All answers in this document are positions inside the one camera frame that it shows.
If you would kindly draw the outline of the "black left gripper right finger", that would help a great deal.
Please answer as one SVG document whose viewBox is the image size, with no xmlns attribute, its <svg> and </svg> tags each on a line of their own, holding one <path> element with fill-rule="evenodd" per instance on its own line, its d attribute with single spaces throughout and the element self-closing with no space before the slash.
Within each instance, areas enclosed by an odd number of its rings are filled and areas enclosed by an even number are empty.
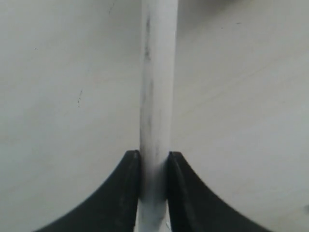
<svg viewBox="0 0 309 232">
<path fill-rule="evenodd" d="M 167 159 L 167 200 L 174 232 L 267 231 L 211 191 L 180 152 Z"/>
</svg>

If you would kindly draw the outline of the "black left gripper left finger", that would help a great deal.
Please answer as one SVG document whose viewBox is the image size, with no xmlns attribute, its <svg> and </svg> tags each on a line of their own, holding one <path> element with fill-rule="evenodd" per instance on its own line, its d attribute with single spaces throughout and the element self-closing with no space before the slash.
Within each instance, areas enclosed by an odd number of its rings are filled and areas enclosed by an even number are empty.
<svg viewBox="0 0 309 232">
<path fill-rule="evenodd" d="M 42 232 L 132 232 L 140 193 L 141 158 L 127 151 L 106 181 L 79 206 Z"/>
</svg>

